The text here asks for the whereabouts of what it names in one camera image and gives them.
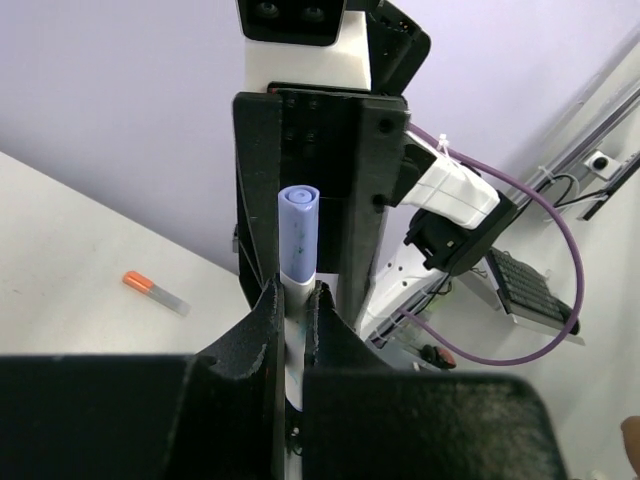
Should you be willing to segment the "white blue acrylic marker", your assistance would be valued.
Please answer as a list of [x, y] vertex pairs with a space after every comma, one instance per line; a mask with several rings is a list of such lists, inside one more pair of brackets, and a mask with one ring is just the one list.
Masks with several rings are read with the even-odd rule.
[[285, 453], [284, 478], [302, 478], [300, 420], [303, 407], [303, 373], [307, 337], [307, 302], [315, 286], [315, 277], [299, 283], [280, 273], [284, 288], [285, 342]]

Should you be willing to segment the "blue pen cap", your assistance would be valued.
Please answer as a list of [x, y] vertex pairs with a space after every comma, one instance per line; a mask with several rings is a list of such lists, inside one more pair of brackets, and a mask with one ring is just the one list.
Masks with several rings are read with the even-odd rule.
[[280, 271], [299, 284], [316, 273], [319, 198], [319, 190], [308, 185], [286, 187], [278, 193]]

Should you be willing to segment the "orange highlighter cap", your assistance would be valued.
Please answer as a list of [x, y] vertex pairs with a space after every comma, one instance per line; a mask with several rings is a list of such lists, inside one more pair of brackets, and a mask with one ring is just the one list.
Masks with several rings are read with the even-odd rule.
[[128, 271], [124, 274], [122, 282], [143, 294], [148, 294], [154, 287], [154, 283], [136, 271]]

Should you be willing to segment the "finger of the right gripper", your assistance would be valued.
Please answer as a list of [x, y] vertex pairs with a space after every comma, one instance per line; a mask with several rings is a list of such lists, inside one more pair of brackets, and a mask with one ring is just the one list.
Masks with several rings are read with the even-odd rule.
[[353, 154], [353, 180], [344, 217], [337, 309], [351, 328], [369, 291], [387, 202], [403, 158], [408, 108], [401, 97], [377, 96], [360, 101]]
[[282, 100], [275, 94], [240, 92], [233, 100], [232, 113], [239, 282], [253, 307], [265, 284], [279, 271]]

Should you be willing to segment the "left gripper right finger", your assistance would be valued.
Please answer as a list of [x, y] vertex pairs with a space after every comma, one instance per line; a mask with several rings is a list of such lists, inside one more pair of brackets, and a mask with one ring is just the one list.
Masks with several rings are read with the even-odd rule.
[[526, 381], [395, 370], [340, 318], [326, 284], [309, 308], [303, 478], [567, 478], [547, 409]]

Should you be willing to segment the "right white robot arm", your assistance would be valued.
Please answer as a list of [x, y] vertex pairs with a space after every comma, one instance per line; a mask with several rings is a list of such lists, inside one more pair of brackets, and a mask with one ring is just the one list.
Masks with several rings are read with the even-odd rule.
[[319, 191], [316, 269], [368, 337], [422, 288], [474, 267], [514, 204], [409, 129], [406, 87], [430, 36], [389, 1], [241, 1], [233, 101], [239, 278], [250, 303], [282, 274], [277, 196]]

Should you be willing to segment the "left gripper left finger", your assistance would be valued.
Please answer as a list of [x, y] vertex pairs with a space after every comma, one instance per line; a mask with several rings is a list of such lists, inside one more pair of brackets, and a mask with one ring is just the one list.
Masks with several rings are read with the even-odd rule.
[[195, 354], [5, 356], [5, 479], [283, 477], [283, 289]]

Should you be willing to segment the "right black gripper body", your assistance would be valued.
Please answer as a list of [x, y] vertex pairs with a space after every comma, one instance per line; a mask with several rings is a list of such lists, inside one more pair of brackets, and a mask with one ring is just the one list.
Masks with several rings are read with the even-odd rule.
[[362, 90], [270, 87], [282, 100], [280, 184], [320, 192], [317, 271], [336, 274], [351, 196]]

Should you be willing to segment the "orange highlighter marker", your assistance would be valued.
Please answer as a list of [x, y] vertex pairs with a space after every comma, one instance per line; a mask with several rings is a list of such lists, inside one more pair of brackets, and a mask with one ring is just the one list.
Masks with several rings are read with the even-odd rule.
[[158, 285], [152, 286], [147, 296], [181, 316], [186, 316], [190, 312], [190, 305], [187, 302]]

